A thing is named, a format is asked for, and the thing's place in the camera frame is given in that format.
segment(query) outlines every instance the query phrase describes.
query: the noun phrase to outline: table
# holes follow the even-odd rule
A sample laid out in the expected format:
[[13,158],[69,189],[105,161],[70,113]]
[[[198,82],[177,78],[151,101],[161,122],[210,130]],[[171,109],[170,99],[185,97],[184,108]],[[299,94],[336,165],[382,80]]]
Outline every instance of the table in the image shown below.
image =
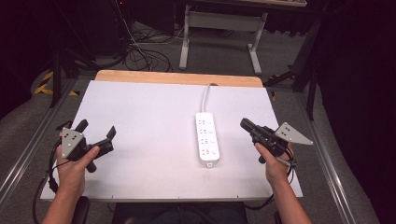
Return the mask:
[[[215,117],[220,150],[219,163],[208,169],[198,162],[194,114],[211,82],[224,86],[211,87],[206,98],[206,109]],[[247,100],[253,95],[254,102],[262,104]],[[103,139],[111,125],[118,133],[113,139],[115,150],[96,160],[97,171],[86,175],[84,194],[93,201],[113,203],[269,197],[272,191],[265,166],[257,162],[259,154],[250,136],[239,127],[241,114],[277,128],[257,77],[100,71],[75,120],[84,118],[90,123],[84,132],[88,143]],[[291,185],[302,197],[296,176]],[[53,197],[44,187],[41,199]]]
[[[202,1],[188,1],[188,4]],[[290,2],[283,0],[242,0],[242,1],[228,1],[231,4],[262,4],[269,6],[284,6],[284,7],[305,7],[306,2]],[[190,11],[191,5],[186,5],[185,19],[184,19],[184,37],[183,45],[180,55],[179,68],[185,70],[187,68],[187,59],[189,54],[189,30],[190,27],[225,29],[245,32],[256,32],[253,44],[248,44],[247,49],[250,55],[250,60],[256,75],[262,73],[259,59],[257,57],[256,49],[262,36],[267,13],[263,12],[261,17],[236,16],[226,14],[215,14],[205,12]]]

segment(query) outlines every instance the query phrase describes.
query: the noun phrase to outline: table leg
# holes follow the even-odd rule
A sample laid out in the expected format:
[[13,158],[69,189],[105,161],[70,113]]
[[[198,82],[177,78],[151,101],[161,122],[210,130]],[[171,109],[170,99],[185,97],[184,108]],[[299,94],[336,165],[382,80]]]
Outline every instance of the table leg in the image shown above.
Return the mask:
[[184,37],[183,45],[181,47],[180,64],[178,66],[181,70],[185,70],[187,68],[187,58],[189,56],[190,7],[191,6],[186,5],[184,13]]
[[267,13],[262,13],[262,19],[259,22],[259,26],[257,27],[256,37],[253,44],[248,44],[248,52],[250,54],[250,60],[253,64],[254,73],[256,75],[262,74],[262,69],[260,68],[259,59],[257,58],[256,49],[259,45],[260,38],[262,37],[262,30],[264,29],[265,22],[267,20]]

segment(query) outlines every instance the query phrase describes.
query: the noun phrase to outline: handheld controller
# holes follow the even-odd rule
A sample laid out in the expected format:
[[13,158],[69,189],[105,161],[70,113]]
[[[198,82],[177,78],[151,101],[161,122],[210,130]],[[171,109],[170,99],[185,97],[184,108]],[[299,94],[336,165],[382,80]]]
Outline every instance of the handheld controller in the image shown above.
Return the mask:
[[[100,151],[99,154],[95,157],[95,160],[106,155],[108,152],[112,151],[113,144],[112,140],[116,135],[116,129],[111,127],[108,132],[106,139],[97,142],[92,145],[87,145],[86,139],[84,137],[85,128],[88,126],[87,120],[82,120],[75,130],[70,130],[67,128],[63,128],[62,134],[62,157],[67,158],[70,161],[78,161],[81,157],[83,157],[87,152],[89,152],[94,146],[99,146]],[[87,166],[87,170],[90,173],[96,171],[96,166],[91,161]]]
[[[250,133],[253,144],[262,144],[275,157],[279,157],[287,151],[289,142],[304,145],[314,144],[286,122],[279,126],[276,131],[266,126],[256,125],[249,119],[242,119],[241,127]],[[260,156],[259,162],[265,163],[265,159]]]

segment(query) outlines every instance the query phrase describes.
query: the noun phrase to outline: person's left hand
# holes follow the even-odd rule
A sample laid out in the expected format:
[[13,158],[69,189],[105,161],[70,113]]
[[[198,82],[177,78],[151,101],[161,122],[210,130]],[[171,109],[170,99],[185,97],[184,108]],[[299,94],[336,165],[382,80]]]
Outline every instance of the person's left hand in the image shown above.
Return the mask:
[[67,159],[62,158],[62,146],[56,148],[56,164],[60,165],[64,163],[58,167],[58,192],[65,192],[75,199],[78,199],[82,195],[85,189],[85,168],[99,153],[99,149],[99,147],[93,147],[78,161],[68,162]]

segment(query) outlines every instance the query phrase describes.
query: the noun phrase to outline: person's right hand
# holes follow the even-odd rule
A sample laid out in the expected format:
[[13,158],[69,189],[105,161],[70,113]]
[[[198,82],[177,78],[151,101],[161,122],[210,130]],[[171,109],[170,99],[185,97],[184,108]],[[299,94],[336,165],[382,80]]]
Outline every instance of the person's right hand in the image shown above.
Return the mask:
[[[260,143],[254,145],[259,153],[264,157],[265,163],[265,175],[271,186],[277,183],[288,182],[288,166],[278,161],[266,147]],[[291,144],[289,144],[289,149],[292,154]],[[284,153],[280,156],[281,159],[287,161],[289,157]]]

